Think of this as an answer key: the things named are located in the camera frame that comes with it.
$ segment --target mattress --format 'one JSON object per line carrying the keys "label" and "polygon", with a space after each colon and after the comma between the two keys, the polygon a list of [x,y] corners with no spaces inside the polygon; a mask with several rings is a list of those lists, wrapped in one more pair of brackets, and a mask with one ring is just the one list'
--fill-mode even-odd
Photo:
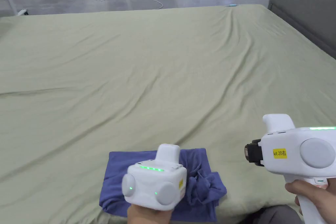
{"label": "mattress", "polygon": [[115,223],[111,151],[206,148],[221,223],[292,204],[243,148],[262,116],[336,125],[336,60],[261,5],[0,19],[3,223]]}

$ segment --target blue towel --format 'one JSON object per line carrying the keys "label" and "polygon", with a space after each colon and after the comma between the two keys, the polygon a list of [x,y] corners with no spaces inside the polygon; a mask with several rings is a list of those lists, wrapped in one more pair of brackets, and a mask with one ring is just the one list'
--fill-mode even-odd
{"label": "blue towel", "polygon": [[[122,178],[130,165],[155,156],[156,151],[110,152],[99,198],[103,211],[127,216],[130,204],[121,191]],[[215,207],[226,194],[226,188],[218,172],[211,172],[206,150],[181,150],[179,162],[187,169],[187,184],[185,196],[174,209],[171,220],[216,222]]]}

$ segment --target yellow sticker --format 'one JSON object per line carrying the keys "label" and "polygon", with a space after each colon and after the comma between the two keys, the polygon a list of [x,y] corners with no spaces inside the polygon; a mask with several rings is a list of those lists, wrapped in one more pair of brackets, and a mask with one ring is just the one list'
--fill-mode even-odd
{"label": "yellow sticker", "polygon": [[287,158],[286,149],[273,149],[274,158]]}

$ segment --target hand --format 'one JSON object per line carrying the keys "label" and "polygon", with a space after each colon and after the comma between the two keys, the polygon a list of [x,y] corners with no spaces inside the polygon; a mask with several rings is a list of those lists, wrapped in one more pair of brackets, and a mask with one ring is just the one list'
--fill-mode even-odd
{"label": "hand", "polygon": [[[328,182],[329,186],[326,190],[302,180],[288,183],[285,188],[290,193],[307,197],[328,224],[336,224],[336,178],[328,179]],[[300,205],[297,196],[295,204]]]}
{"label": "hand", "polygon": [[128,224],[168,224],[171,211],[157,211],[149,208],[131,205],[127,210]]}

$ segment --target handle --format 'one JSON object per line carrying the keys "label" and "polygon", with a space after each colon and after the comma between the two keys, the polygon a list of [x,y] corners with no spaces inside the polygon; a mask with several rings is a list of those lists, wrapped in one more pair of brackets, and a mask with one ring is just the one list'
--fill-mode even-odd
{"label": "handle", "polygon": [[155,160],[170,162],[174,164],[179,163],[180,146],[175,144],[163,143],[157,149]]}
{"label": "handle", "polygon": [[[299,179],[306,181],[310,184],[313,184],[312,179],[305,179],[302,177],[286,175],[284,176],[284,180],[286,183],[292,183],[294,180]],[[316,206],[306,197],[298,195],[300,207],[302,210],[302,214],[304,216],[304,223],[305,224],[327,224],[325,220],[320,215],[319,211],[317,210]]]}
{"label": "handle", "polygon": [[295,129],[291,117],[287,114],[266,114],[262,117],[266,124],[267,132]]}

